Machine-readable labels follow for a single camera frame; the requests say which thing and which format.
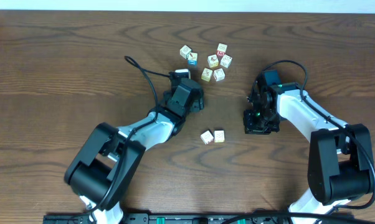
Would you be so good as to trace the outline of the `wooden block red letter U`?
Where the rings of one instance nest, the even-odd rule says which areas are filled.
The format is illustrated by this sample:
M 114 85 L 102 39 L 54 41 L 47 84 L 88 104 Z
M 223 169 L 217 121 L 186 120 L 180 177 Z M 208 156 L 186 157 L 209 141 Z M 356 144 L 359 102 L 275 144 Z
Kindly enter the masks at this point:
M 212 133 L 209 130 L 207 130 L 206 132 L 202 133 L 200 135 L 200 137 L 201 137 L 201 139 L 202 139 L 202 141 L 203 141 L 204 144 L 209 144 L 210 142 L 212 142 L 214 140 L 214 137 L 213 137 Z

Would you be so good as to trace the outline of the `wooden block yellow edge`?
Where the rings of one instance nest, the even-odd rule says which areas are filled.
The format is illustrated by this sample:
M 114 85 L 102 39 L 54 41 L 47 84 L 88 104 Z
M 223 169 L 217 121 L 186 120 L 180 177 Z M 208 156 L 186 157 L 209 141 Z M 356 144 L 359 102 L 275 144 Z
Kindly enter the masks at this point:
M 215 130 L 214 131 L 214 142 L 220 143 L 225 141 L 225 132 L 224 130 Z

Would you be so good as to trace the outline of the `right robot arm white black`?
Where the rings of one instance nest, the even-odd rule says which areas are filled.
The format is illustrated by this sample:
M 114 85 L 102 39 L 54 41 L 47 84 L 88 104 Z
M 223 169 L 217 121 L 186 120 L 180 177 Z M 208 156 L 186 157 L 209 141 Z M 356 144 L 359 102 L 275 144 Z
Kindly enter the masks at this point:
M 298 83 L 283 84 L 276 75 L 262 75 L 248 96 L 251 110 L 244 111 L 247 134 L 279 131 L 287 120 L 310 143 L 308 190 L 294 203 L 290 213 L 329 215 L 363 195 L 375 201 L 375 167 L 369 129 L 335 118 L 315 103 Z

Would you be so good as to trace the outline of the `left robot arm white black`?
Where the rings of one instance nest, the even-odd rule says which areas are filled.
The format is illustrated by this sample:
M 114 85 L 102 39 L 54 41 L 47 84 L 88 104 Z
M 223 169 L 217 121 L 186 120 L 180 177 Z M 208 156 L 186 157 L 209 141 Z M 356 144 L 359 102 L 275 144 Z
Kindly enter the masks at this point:
M 87 206 L 66 223 L 119 223 L 120 200 L 145 151 L 177 135 L 189 113 L 204 107 L 202 86 L 188 78 L 172 81 L 165 105 L 129 126 L 101 123 L 92 131 L 64 175 L 64 181 Z

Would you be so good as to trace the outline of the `wooden block yellow border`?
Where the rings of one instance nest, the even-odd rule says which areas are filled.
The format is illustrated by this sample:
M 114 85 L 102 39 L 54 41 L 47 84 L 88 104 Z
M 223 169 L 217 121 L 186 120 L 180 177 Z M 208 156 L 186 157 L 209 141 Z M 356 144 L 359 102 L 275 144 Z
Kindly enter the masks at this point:
M 211 69 L 204 68 L 204 70 L 202 71 L 201 79 L 209 82 L 211 80 L 212 74 L 213 71 Z

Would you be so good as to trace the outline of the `wooden block blue letter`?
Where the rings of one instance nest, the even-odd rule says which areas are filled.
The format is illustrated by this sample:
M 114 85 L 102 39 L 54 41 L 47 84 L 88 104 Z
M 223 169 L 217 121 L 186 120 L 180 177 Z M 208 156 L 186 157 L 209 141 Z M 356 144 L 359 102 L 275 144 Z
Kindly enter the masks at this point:
M 187 55 L 187 61 L 189 65 L 197 65 L 198 53 L 190 52 Z

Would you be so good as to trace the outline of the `plain wooden block letter J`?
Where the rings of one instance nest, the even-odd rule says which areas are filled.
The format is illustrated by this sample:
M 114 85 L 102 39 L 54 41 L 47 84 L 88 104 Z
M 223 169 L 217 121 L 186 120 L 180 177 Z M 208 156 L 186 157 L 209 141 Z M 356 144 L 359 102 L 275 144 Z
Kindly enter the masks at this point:
M 217 82 L 225 79 L 225 73 L 224 73 L 224 70 L 222 68 L 218 68 L 218 69 L 214 70 L 213 75 L 214 75 L 215 81 L 217 81 Z

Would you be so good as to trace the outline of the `wooden block green side far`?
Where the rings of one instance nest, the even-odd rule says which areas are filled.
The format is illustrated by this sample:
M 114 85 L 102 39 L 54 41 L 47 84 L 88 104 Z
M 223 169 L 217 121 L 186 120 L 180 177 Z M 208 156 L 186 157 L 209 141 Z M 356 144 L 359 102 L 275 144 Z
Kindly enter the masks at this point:
M 188 58 L 188 55 L 192 52 L 192 49 L 190 47 L 188 47 L 187 45 L 184 45 L 180 51 L 179 51 L 179 54 L 180 56 L 182 56 L 182 58 L 184 59 L 187 59 Z

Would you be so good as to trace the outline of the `wooden block yellow letter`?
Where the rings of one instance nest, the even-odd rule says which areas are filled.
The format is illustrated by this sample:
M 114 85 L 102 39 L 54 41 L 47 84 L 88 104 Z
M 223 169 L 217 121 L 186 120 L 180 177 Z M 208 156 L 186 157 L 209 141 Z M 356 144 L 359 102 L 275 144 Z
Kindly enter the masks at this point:
M 219 66 L 219 59 L 216 54 L 210 55 L 207 57 L 207 62 L 210 68 L 218 67 Z

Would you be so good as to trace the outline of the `wooden block green letter side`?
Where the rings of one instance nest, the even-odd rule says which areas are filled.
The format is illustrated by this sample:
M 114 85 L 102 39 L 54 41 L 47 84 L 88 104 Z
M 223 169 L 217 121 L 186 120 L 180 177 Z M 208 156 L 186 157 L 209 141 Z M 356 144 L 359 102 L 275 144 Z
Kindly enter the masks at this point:
M 221 58 L 220 65 L 223 66 L 223 67 L 225 67 L 225 68 L 229 68 L 230 65 L 231 65 L 231 62 L 232 62 L 232 57 L 225 54 Z

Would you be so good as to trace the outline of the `wooden block red letter M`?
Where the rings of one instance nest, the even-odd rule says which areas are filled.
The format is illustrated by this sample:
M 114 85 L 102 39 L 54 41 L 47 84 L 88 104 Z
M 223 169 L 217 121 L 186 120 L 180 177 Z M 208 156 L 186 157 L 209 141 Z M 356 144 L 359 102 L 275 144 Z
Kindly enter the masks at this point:
M 216 55 L 220 56 L 220 57 L 223 57 L 225 55 L 225 53 L 226 53 L 226 50 L 227 50 L 227 45 L 219 43 L 219 45 L 217 47 L 217 53 L 216 53 Z

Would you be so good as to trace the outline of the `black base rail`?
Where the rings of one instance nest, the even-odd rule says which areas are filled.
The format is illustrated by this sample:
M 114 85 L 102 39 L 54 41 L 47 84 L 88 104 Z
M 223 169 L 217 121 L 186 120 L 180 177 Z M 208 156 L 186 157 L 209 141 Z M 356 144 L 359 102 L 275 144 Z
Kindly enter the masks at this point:
M 259 217 L 247 217 L 236 220 L 236 224 L 266 224 L 266 223 L 343 223 L 342 215 L 333 215 L 332 220 L 320 218 L 290 218 L 290 217 L 270 217 L 261 214 Z M 121 219 L 92 218 L 88 214 L 59 215 L 51 214 L 43 217 L 43 224 L 89 224 L 89 223 L 120 223 L 120 224 L 222 224 L 235 218 L 234 215 L 167 215 L 147 213 L 127 213 Z

